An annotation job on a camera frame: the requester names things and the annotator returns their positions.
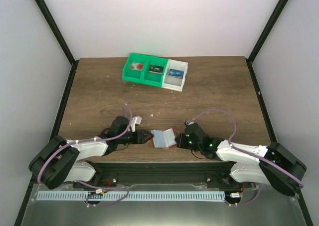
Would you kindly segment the brown leather card holder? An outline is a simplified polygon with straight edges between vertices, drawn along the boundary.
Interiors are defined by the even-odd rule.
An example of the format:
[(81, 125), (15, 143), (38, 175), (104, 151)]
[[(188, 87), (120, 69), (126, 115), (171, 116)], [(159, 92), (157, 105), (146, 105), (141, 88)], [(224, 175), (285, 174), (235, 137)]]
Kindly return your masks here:
[(155, 149), (167, 149), (176, 146), (176, 129), (171, 127), (167, 130), (151, 130), (153, 138), (151, 140), (152, 147)]

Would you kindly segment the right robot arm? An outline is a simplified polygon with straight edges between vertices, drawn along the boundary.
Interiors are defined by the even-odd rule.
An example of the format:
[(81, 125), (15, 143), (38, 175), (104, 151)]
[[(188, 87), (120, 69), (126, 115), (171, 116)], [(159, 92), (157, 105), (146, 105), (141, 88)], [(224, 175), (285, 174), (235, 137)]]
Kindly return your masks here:
[(258, 146), (238, 144), (210, 137), (194, 122), (175, 141), (179, 148), (198, 151), (207, 159), (231, 162), (230, 170), (221, 175), (223, 185), (228, 188), (243, 182), (260, 183), (283, 195), (294, 196), (303, 186), (305, 164), (277, 142)]

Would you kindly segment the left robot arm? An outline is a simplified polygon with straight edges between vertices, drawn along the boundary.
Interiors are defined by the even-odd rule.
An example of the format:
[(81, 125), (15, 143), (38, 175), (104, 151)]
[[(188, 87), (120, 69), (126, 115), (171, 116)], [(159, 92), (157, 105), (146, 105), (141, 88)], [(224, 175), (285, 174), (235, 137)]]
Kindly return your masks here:
[(76, 181), (97, 188), (102, 176), (87, 158), (109, 155), (120, 144), (145, 144), (150, 141), (153, 138), (150, 131), (135, 128), (141, 120), (139, 116), (131, 119), (118, 116), (110, 127), (89, 139), (67, 140), (57, 135), (32, 159), (29, 171), (37, 177), (38, 183), (49, 189)]

